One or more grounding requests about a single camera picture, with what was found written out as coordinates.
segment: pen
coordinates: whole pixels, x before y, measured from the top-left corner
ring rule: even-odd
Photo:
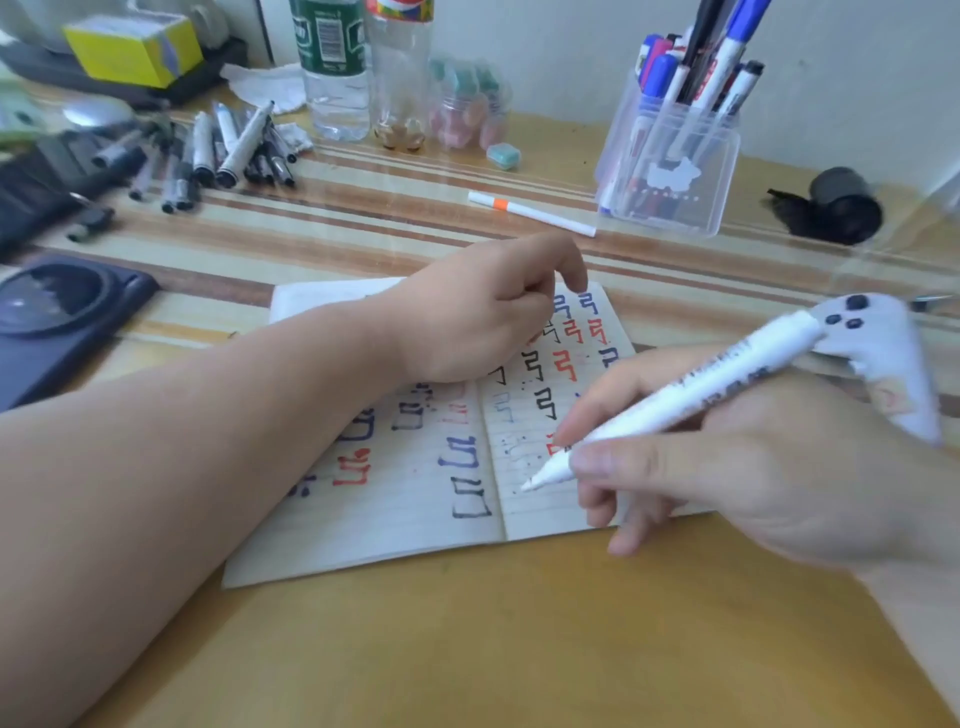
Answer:
[[[555,225],[558,228],[563,228],[564,230],[569,230],[571,232],[579,232],[581,235],[586,235],[587,237],[596,237],[597,228],[593,225],[587,225],[586,223],[580,223],[576,220],[568,220],[565,217],[560,215],[555,215],[552,212],[544,212],[543,210],[536,209],[535,207],[528,207],[527,205],[521,205],[519,203],[511,202],[510,200],[504,200],[503,198],[494,197],[493,195],[485,195],[482,192],[469,192],[467,199],[472,203],[477,205],[483,205],[486,207],[492,207],[493,209],[503,210],[504,212],[512,212],[514,215],[520,215],[521,217],[528,217],[531,220],[538,220],[547,225]]]
[[[727,98],[723,100],[723,103],[717,110],[716,116],[714,116],[710,124],[709,131],[697,146],[697,151],[693,153],[690,161],[697,164],[700,161],[700,157],[702,157],[704,152],[709,148],[710,141],[716,135],[724,121],[740,112],[740,107],[743,106],[743,103],[750,96],[751,91],[754,90],[756,82],[759,81],[760,76],[763,75],[763,69],[764,65],[760,61],[747,61],[747,64],[736,74],[730,91],[727,92]]]
[[[667,54],[672,47],[670,41],[665,38],[654,41],[653,46],[650,48],[650,55],[647,56],[647,62],[643,64],[643,70],[640,71],[640,88],[646,86],[647,79],[650,77],[650,71],[654,67],[654,61],[660,56]]]
[[[680,161],[684,158],[684,146],[690,133],[696,127],[702,111],[713,108],[717,96],[723,90],[727,77],[740,63],[747,43],[754,36],[756,27],[763,19],[763,14],[770,6],[770,0],[741,0],[740,5],[733,12],[727,36],[720,43],[703,85],[697,91],[690,104],[690,114],[684,120],[673,143],[667,149],[666,158],[670,161]]]
[[[183,141],[180,165],[177,167],[177,197],[175,204],[181,212],[193,209],[190,199],[190,180],[193,179],[193,132],[188,131]]]
[[[204,187],[212,187],[216,160],[213,155],[213,121],[206,111],[193,122],[193,175]]]
[[[266,147],[267,160],[274,170],[276,181],[288,187],[296,187],[297,181],[294,180],[294,176],[290,174],[290,168],[287,166],[283,154],[276,147],[274,141],[268,138],[267,141],[264,142],[264,147]]]
[[[724,2],[725,0],[700,0],[696,21],[684,53],[684,65],[687,68],[692,69],[697,65],[697,61],[704,54],[704,49],[716,29],[717,19],[720,17],[720,11],[723,10]],[[687,96],[688,91],[685,85],[681,89],[680,100],[686,102]]]
[[[240,134],[237,132],[236,118],[233,116],[233,111],[230,107],[219,101],[214,105],[213,109],[217,115],[217,123],[220,125],[220,136],[223,138],[224,146],[227,147],[227,154],[229,154],[233,151],[233,147],[237,145],[237,141],[240,138]]]
[[[647,61],[647,56],[650,55],[650,49],[653,48],[654,43],[661,37],[662,36],[658,36],[656,33],[651,33],[643,39],[643,45],[640,46],[640,53],[636,57],[636,65],[634,66],[634,76],[636,78],[640,78],[640,72],[643,70],[643,64]]]
[[[659,99],[663,98],[667,88],[671,85],[677,68],[677,59],[669,54],[660,56],[653,63],[650,63],[650,75],[647,77],[647,85],[643,90],[643,95],[640,97],[640,106],[637,110],[634,126],[628,137],[627,147],[624,150],[624,154],[615,162],[611,175],[604,185],[604,191],[600,195],[599,206],[601,212],[609,214],[612,209],[613,199],[618,187],[617,181],[620,177],[620,170],[624,168],[624,160],[626,160],[626,169],[631,171],[630,180],[631,182],[634,181],[636,169],[640,166],[637,164],[637,161],[640,156],[640,150],[643,148],[640,141],[645,141],[646,138],[649,138],[645,135],[656,123],[652,107]]]
[[[183,139],[175,128],[170,149],[167,151],[166,171],[163,175],[163,202],[160,209],[168,215],[177,210],[177,171],[180,168],[180,157],[183,154]]]
[[[699,369],[600,425],[583,442],[663,432],[783,369],[813,349],[825,334],[809,311],[780,316]],[[520,492],[573,477],[570,453],[558,452],[520,487]]]
[[[143,200],[144,194],[150,189],[150,185],[153,184],[156,165],[161,157],[160,148],[156,144],[150,144],[146,152],[147,159],[143,162],[143,166],[140,167],[140,171],[137,172],[136,178],[130,187],[130,199],[136,200],[137,202]]]
[[[276,150],[280,152],[282,157],[286,158],[289,164],[294,164],[297,162],[297,153],[290,148],[289,144],[287,144],[287,140],[283,138],[283,135],[276,127],[273,118],[267,121],[266,135],[267,140],[273,143],[273,145],[276,147]]]
[[[256,148],[260,146],[263,140],[263,129],[270,116],[270,110],[274,107],[274,102],[268,102],[256,110],[247,126],[244,128],[236,145],[231,150],[227,145],[227,158],[217,170],[217,183],[220,186],[231,189],[240,180],[244,168],[250,163]]]

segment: hand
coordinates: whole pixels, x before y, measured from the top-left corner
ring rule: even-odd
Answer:
[[[554,272],[587,290],[573,238],[490,240],[430,264],[377,296],[410,381],[463,381],[517,353],[553,313]]]
[[[661,349],[620,363],[580,398],[554,443],[579,442],[718,351]],[[574,449],[590,525],[610,523],[615,491],[636,494],[611,553],[636,550],[683,500],[715,508],[762,546],[799,561],[857,570],[942,552],[928,548],[929,527],[957,508],[956,461],[817,377],[786,371],[691,425]]]

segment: pile of pens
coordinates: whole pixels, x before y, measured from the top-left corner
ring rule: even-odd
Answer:
[[[241,176],[295,186],[287,163],[297,155],[277,131],[271,110],[273,104],[239,111],[218,102],[212,115],[198,113],[192,128],[173,122],[141,126],[137,139],[129,141],[146,157],[131,185],[131,199],[145,199],[157,168],[163,169],[160,208],[168,214],[193,209],[201,187],[232,189]]]
[[[701,0],[696,21],[682,36],[644,39],[597,168],[602,213],[626,216],[641,204],[645,196],[637,192],[653,168],[669,172],[687,164],[699,175],[710,142],[739,113],[763,73],[763,63],[741,60],[769,5]],[[639,104],[632,108],[637,92]],[[621,117],[630,123],[618,134]],[[676,199],[667,202],[676,205]]]

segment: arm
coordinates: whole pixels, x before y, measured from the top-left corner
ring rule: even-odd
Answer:
[[[0,724],[76,718],[360,409],[518,351],[555,270],[586,288],[569,236],[481,243],[378,296],[0,416]]]

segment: camera lens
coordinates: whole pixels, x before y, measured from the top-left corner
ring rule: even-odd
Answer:
[[[109,280],[82,265],[47,263],[0,284],[0,333],[28,334],[74,324],[107,297]]]

